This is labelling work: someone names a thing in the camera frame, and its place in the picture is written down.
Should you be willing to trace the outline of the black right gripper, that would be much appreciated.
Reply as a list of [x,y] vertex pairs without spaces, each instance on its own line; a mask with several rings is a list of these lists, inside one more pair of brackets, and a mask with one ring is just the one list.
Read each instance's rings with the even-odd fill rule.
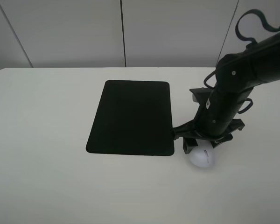
[[181,126],[173,128],[174,140],[182,137],[183,139],[183,150],[185,154],[189,154],[193,148],[197,147],[196,140],[207,140],[209,141],[213,148],[231,141],[233,139],[232,132],[236,130],[242,130],[245,127],[241,119],[233,119],[231,123],[227,126],[227,129],[223,134],[219,136],[211,136],[199,133],[194,124],[194,121],[189,121]]

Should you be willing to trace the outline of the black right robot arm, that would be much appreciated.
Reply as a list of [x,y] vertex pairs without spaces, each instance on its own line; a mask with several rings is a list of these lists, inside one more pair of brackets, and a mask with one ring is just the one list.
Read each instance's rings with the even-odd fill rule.
[[276,35],[244,52],[224,56],[208,77],[213,75],[214,87],[190,89],[199,104],[194,119],[173,129],[174,139],[183,138],[186,154],[199,140],[210,142],[212,147],[232,140],[232,132],[245,126],[235,115],[253,106],[249,98],[253,88],[280,80],[280,27]]

